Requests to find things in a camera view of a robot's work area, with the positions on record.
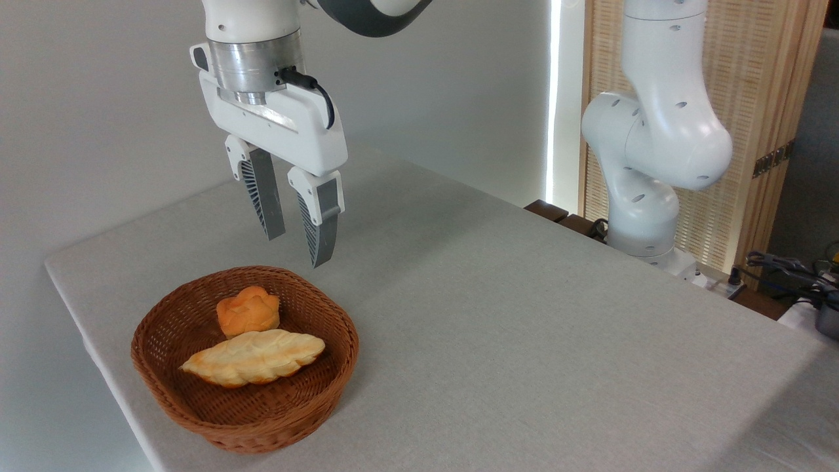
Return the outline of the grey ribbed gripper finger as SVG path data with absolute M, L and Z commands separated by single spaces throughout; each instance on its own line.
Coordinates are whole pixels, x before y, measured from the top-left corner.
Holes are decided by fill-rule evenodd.
M 288 171 L 288 182 L 294 191 L 305 230 L 312 267 L 332 259 L 338 240 L 338 218 L 345 211 L 345 199 L 338 170 L 326 176 L 315 176 L 300 167 Z
M 234 179 L 244 182 L 267 239 L 279 238 L 285 226 L 272 155 L 232 134 L 225 149 Z

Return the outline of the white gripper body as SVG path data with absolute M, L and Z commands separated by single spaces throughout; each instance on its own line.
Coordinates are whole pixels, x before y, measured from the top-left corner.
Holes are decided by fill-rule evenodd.
M 267 92 L 263 104 L 241 102 L 220 86 L 208 52 L 207 43 L 191 47 L 204 99 L 218 128 L 315 176 L 326 176 L 347 162 L 340 115 L 328 95 L 288 84 Z

